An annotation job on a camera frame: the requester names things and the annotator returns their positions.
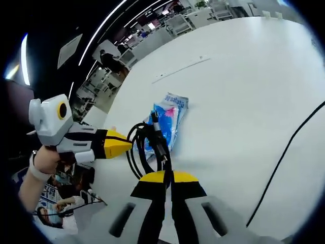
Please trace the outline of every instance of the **wristband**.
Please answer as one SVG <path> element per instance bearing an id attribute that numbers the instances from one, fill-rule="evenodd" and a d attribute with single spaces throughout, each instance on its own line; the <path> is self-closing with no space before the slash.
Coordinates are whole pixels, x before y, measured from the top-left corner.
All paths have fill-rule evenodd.
<path id="1" fill-rule="evenodd" d="M 29 169 L 30 169 L 30 172 L 31 174 L 39 179 L 39 180 L 42 180 L 42 181 L 47 181 L 52 174 L 45 174 L 45 173 L 42 173 L 41 171 L 39 171 L 37 168 L 35 168 L 35 165 L 34 165 L 34 157 L 36 155 L 36 150 L 34 150 L 32 153 L 31 153 L 31 156 L 29 158 Z"/>

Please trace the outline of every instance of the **white table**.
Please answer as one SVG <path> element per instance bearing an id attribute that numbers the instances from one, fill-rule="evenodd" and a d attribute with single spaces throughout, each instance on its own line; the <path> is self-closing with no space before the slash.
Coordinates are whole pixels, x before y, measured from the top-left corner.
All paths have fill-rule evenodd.
<path id="1" fill-rule="evenodd" d="M 152 84 L 171 67 L 209 60 Z M 105 121 L 127 135 L 167 92 L 189 97 L 173 168 L 199 178 L 207 194 L 245 222 L 288 140 L 325 100 L 322 57 L 300 24 L 262 17 L 218 22 L 180 36 L 137 63 Z M 303 224 L 325 179 L 325 109 L 287 151 L 250 229 L 283 239 Z M 137 183 L 126 157 L 98 160 L 95 191 L 118 201 Z"/>

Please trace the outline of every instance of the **ceiling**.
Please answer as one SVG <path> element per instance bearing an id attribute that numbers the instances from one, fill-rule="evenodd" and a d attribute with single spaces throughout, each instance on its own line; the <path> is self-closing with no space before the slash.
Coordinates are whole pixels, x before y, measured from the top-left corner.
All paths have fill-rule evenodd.
<path id="1" fill-rule="evenodd" d="M 28 74 L 36 97 L 46 99 L 62 93 L 69 95 L 71 84 L 74 82 L 73 99 L 74 92 L 93 65 L 91 54 L 98 43 L 104 39 L 112 39 L 135 15 L 157 0 L 126 0 L 99 31 L 83 62 L 78 66 L 89 40 L 121 1 L 65 1 L 64 4 L 55 1 L 26 5 L 24 13 L 27 13 L 27 16 L 24 21 L 27 23 L 28 32 Z M 152 6 L 152 9 L 167 1 L 161 0 Z M 80 34 L 83 35 L 75 54 L 57 69 L 61 47 Z"/>

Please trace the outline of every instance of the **plastic package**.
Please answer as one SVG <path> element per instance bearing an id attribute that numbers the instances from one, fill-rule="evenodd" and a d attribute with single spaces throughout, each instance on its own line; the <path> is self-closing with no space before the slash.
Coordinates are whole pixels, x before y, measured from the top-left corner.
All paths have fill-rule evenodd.
<path id="1" fill-rule="evenodd" d="M 162 135 L 166 138 L 169 151 L 172 150 L 178 134 L 178 127 L 184 118 L 188 109 L 188 98 L 180 97 L 172 93 L 167 93 L 160 103 L 153 104 L 153 111 L 158 113 L 158 121 Z M 144 120 L 145 123 L 151 125 L 151 116 Z M 145 140 L 146 158 L 154 155 L 153 149 L 149 146 L 149 142 Z"/>

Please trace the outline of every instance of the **white tabletop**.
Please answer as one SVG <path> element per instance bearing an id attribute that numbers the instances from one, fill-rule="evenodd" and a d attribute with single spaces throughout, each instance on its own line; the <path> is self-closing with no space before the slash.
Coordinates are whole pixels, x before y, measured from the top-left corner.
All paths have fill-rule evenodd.
<path id="1" fill-rule="evenodd" d="M 205 62 L 158 82 L 175 67 Z M 300 24 L 239 18 L 180 36 L 137 63 L 105 121 L 127 135 L 167 92 L 189 97 L 174 169 L 199 178 L 245 222 L 296 128 L 325 100 L 323 60 Z M 292 142 L 250 229 L 283 239 L 303 224 L 325 179 L 325 109 Z M 97 160 L 94 189 L 118 201 L 137 183 L 126 157 Z"/>

